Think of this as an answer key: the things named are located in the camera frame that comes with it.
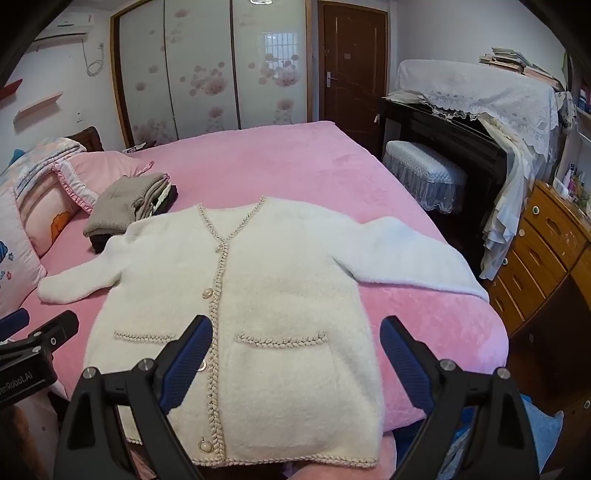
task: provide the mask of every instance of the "wooden dresser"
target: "wooden dresser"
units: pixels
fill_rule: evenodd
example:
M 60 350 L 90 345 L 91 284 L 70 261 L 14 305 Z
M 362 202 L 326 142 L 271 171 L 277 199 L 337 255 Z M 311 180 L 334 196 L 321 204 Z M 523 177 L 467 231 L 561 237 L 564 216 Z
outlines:
M 519 389 L 549 415 L 564 411 L 546 470 L 561 467 L 591 428 L 591 226 L 545 183 L 488 292 Z

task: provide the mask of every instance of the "wooden door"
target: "wooden door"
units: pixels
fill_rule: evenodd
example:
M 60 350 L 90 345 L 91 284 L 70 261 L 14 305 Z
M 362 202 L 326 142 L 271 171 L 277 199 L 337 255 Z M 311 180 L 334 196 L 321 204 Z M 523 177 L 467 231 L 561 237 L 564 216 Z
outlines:
M 387 19 L 379 10 L 319 2 L 320 118 L 374 154 L 374 119 L 386 94 Z

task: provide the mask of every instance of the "pink bedsheet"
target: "pink bedsheet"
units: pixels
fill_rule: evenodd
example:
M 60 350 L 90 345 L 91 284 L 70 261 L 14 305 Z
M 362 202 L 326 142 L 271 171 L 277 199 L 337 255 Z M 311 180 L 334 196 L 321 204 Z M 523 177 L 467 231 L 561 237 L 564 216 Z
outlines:
M 208 208 L 247 205 L 265 194 L 322 205 L 358 222 L 394 216 L 443 241 L 398 180 L 331 122 L 220 132 L 134 156 L 154 160 L 152 171 L 168 173 L 178 186 L 179 197 L 173 210 L 199 202 Z M 82 236 L 86 219 L 87 214 L 78 214 L 43 257 L 49 275 L 94 257 L 90 242 Z M 469 295 L 397 286 L 367 284 L 359 290 L 371 320 L 384 382 L 384 430 L 409 425 L 424 416 L 410 404 L 379 346 L 378 330 L 384 317 L 397 315 L 438 358 L 454 359 L 465 370 L 491 373 L 505 364 L 505 328 L 485 301 Z M 90 328 L 106 294 L 100 291 L 68 306 L 79 317 L 80 331 L 56 352 L 54 365 L 69 394 L 82 371 Z M 42 304 L 35 292 L 22 306 L 29 311 L 31 324 L 20 337 L 64 310 L 64 306 Z

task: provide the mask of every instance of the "drawer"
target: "drawer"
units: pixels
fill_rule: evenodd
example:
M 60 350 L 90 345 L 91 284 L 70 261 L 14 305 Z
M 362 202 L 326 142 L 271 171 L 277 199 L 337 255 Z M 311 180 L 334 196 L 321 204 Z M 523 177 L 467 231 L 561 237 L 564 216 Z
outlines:
M 523 219 L 512 249 L 534 277 L 546 297 L 549 297 L 566 275 L 564 265 L 558 260 L 540 234 Z
M 558 437 L 556 448 L 544 468 L 544 472 L 562 468 L 569 463 L 590 429 L 591 392 L 579 401 L 564 408 L 562 431 L 560 437 Z
M 566 213 L 554 200 L 536 188 L 524 218 L 540 233 L 566 268 L 571 269 L 587 240 Z
M 499 276 L 527 320 L 544 303 L 544 294 L 517 254 L 510 250 Z
M 583 252 L 571 275 L 591 308 L 591 247 Z
M 507 335 L 511 335 L 521 325 L 523 325 L 523 317 L 517 305 L 511 298 L 511 294 L 503 285 L 503 281 L 497 277 L 493 280 L 491 287 L 488 290 L 488 296 L 491 300 L 491 306 L 503 320 Z

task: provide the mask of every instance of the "blue gripper pad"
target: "blue gripper pad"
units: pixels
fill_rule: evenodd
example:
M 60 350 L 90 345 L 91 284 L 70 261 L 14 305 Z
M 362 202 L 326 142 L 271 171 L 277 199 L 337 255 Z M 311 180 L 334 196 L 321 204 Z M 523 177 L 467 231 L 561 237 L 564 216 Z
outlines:
M 165 415 L 180 406 L 212 344 L 213 328 L 205 316 L 193 320 L 178 342 L 179 351 L 166 371 L 160 397 Z
M 387 318 L 380 327 L 379 340 L 411 403 L 429 415 L 435 406 L 431 395 L 431 379 Z
M 0 319 L 0 342 L 8 340 L 15 333 L 29 325 L 29 313 L 25 309 L 18 309 L 10 315 Z

